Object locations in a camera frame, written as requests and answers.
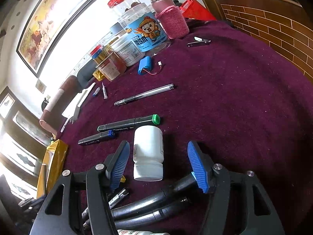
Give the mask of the plain black marker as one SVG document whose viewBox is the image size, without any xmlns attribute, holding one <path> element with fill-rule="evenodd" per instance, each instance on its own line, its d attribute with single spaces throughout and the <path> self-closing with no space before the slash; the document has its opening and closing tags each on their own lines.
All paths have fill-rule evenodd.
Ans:
<svg viewBox="0 0 313 235">
<path fill-rule="evenodd" d="M 131 202 L 127 205 L 117 207 L 111 210 L 114 220 L 130 218 L 135 214 L 143 214 L 144 211 L 152 210 L 154 207 L 160 207 L 170 200 L 177 200 L 178 196 L 183 195 L 183 191 L 196 184 L 193 174 L 189 174 L 175 183 L 162 188 L 159 192 L 152 194 L 141 200 Z"/>
</svg>

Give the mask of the black marker blue cap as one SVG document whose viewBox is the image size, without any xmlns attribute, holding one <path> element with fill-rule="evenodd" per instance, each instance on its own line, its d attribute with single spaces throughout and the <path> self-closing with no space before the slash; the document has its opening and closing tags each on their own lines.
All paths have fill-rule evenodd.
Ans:
<svg viewBox="0 0 313 235">
<path fill-rule="evenodd" d="M 100 143 L 103 141 L 113 139 L 115 136 L 116 136 L 116 134 L 113 130 L 108 130 L 106 132 L 101 132 L 101 133 L 94 134 L 94 135 L 88 136 L 86 138 L 80 139 L 78 141 L 78 145 L 97 144 L 97 143 Z"/>
</svg>

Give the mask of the large white pill bottle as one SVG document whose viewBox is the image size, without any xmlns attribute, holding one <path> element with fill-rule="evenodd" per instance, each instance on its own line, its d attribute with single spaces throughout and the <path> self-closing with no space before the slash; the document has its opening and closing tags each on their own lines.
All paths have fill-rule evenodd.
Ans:
<svg viewBox="0 0 313 235">
<path fill-rule="evenodd" d="M 163 180 L 163 161 L 161 129 L 151 125 L 137 128 L 133 147 L 134 179 L 146 182 Z"/>
</svg>

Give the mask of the clear gel pen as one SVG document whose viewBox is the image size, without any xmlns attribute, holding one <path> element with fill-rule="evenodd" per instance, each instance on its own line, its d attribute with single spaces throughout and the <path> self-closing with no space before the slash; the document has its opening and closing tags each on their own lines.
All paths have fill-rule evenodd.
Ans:
<svg viewBox="0 0 313 235">
<path fill-rule="evenodd" d="M 115 193 L 114 196 L 109 196 L 109 208 L 113 209 L 119 202 L 121 202 L 128 194 L 130 193 L 130 190 L 128 188 L 123 188 L 118 193 Z M 89 217 L 88 207 L 82 212 L 82 219 L 87 220 Z"/>
</svg>

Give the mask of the black marker light-blue cap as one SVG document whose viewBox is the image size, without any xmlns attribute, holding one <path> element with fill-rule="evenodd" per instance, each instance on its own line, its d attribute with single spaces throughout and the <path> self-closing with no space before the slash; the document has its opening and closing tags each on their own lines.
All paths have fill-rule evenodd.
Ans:
<svg viewBox="0 0 313 235">
<path fill-rule="evenodd" d="M 177 214 L 181 210 L 184 210 L 188 205 L 187 198 L 170 203 L 161 208 L 149 211 L 146 214 L 135 216 L 128 219 L 115 221 L 116 229 L 132 229 L 147 226 L 153 223 L 160 222 L 168 217 Z"/>
</svg>

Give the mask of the black marker green cap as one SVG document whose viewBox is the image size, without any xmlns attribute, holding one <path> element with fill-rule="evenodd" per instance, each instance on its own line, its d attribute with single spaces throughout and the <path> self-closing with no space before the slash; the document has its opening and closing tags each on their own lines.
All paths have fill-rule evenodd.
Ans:
<svg viewBox="0 0 313 235">
<path fill-rule="evenodd" d="M 161 122 L 160 116 L 157 114 L 153 114 L 146 117 L 131 118 L 127 120 L 116 121 L 113 123 L 100 125 L 98 126 L 97 131 L 98 132 L 105 132 L 108 130 L 122 131 L 134 129 L 145 125 L 157 126 L 160 124 L 160 122 Z"/>
</svg>

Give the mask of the white bottle red label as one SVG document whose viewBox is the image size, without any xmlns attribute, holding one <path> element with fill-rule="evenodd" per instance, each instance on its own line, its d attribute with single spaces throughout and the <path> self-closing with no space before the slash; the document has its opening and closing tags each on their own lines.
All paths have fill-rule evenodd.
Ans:
<svg viewBox="0 0 313 235">
<path fill-rule="evenodd" d="M 166 232 L 154 233 L 151 231 L 137 231 L 137 230 L 117 230 L 119 235 L 170 235 Z"/>
</svg>

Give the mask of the silver pen by notebook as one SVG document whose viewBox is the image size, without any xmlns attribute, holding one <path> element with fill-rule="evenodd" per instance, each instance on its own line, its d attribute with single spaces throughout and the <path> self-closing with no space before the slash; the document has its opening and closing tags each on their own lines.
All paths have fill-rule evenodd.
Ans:
<svg viewBox="0 0 313 235">
<path fill-rule="evenodd" d="M 68 122 L 69 122 L 69 120 L 70 120 L 70 118 L 67 118 L 66 122 L 64 123 L 64 125 L 62 126 L 62 128 L 61 128 L 61 130 L 60 130 L 61 133 L 64 131 L 66 125 L 67 125 Z"/>
</svg>

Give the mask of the white paper notebook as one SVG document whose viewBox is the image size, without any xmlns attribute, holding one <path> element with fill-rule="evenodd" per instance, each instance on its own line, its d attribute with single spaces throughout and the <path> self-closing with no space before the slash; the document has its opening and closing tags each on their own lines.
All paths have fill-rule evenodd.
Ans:
<svg viewBox="0 0 313 235">
<path fill-rule="evenodd" d="M 75 110 L 77 107 L 80 107 L 84 100 L 87 98 L 91 90 L 94 88 L 95 82 L 92 83 L 88 88 L 82 90 L 82 92 L 78 93 L 74 99 L 70 102 L 70 104 L 63 111 L 62 116 L 66 118 L 71 118 L 74 116 Z"/>
</svg>

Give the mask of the small white tube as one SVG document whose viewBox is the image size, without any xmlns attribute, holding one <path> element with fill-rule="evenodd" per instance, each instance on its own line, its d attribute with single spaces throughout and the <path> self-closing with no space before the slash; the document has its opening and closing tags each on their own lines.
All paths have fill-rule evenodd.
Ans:
<svg viewBox="0 0 313 235">
<path fill-rule="evenodd" d="M 103 97 L 104 99 L 108 99 L 108 95 L 107 95 L 107 92 L 106 92 L 106 87 L 104 86 L 103 83 L 102 84 L 102 92 L 103 92 Z"/>
</svg>

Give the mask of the blue battery pack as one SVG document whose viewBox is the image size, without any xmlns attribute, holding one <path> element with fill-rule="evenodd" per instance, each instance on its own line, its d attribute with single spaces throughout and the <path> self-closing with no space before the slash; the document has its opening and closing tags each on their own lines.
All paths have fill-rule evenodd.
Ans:
<svg viewBox="0 0 313 235">
<path fill-rule="evenodd" d="M 158 66 L 159 70 L 157 72 L 152 72 L 152 58 L 150 56 L 146 56 L 140 60 L 137 73 L 138 75 L 144 74 L 157 75 L 161 72 L 163 68 L 162 63 L 160 61 L 158 62 Z"/>
</svg>

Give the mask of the white label jar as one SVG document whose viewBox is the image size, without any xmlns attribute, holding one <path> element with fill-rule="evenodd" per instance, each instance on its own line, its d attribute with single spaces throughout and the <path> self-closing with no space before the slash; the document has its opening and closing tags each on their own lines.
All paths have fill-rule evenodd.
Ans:
<svg viewBox="0 0 313 235">
<path fill-rule="evenodd" d="M 145 56 L 127 33 L 110 44 L 110 47 L 127 67 L 135 65 Z"/>
</svg>

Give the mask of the blue cartoon label jar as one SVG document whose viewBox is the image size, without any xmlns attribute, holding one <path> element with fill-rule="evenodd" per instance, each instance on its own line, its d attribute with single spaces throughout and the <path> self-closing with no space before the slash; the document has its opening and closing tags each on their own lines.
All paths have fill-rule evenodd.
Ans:
<svg viewBox="0 0 313 235">
<path fill-rule="evenodd" d="M 145 3 L 128 9 L 119 17 L 118 22 L 146 56 L 155 56 L 170 46 L 167 34 Z"/>
</svg>

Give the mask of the red lid clear jar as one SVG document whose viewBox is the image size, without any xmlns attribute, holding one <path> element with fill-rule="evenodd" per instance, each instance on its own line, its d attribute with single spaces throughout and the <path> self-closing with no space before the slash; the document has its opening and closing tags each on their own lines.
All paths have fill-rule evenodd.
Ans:
<svg viewBox="0 0 313 235">
<path fill-rule="evenodd" d="M 108 7 L 112 9 L 115 14 L 122 15 L 124 12 L 140 3 L 139 0 L 110 0 L 108 2 Z"/>
</svg>

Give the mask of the wooden brick pattern cabinet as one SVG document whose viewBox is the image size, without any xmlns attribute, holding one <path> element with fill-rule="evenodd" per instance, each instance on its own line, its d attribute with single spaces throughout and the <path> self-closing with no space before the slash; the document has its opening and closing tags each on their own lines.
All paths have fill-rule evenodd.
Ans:
<svg viewBox="0 0 313 235">
<path fill-rule="evenodd" d="M 237 29 L 263 41 L 312 80 L 312 21 L 290 0 L 215 0 Z"/>
</svg>

